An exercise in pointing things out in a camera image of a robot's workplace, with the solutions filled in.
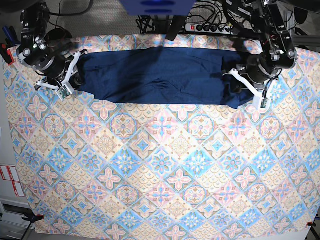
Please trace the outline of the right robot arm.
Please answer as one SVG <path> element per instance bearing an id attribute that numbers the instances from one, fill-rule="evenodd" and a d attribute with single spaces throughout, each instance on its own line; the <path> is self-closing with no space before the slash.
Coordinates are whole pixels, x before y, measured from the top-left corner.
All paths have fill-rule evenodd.
<path id="1" fill-rule="evenodd" d="M 21 11 L 21 42 L 16 54 L 20 64 L 43 77 L 36 82 L 35 90 L 50 89 L 63 101 L 84 84 L 77 64 L 88 51 L 76 51 L 65 57 L 63 53 L 67 51 L 68 45 L 60 48 L 49 45 L 46 31 L 51 14 L 43 0 L 36 0 Z"/>

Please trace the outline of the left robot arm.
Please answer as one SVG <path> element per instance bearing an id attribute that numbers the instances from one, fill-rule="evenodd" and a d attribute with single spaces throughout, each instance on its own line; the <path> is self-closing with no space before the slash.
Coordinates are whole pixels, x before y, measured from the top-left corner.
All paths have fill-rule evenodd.
<path id="1" fill-rule="evenodd" d="M 283 70 L 296 64 L 298 54 L 280 10 L 274 0 L 223 0 L 227 21 L 241 34 L 258 36 L 262 53 L 252 54 L 245 65 L 228 72 L 253 94 L 253 106 L 267 109 L 271 104 L 268 90 Z"/>

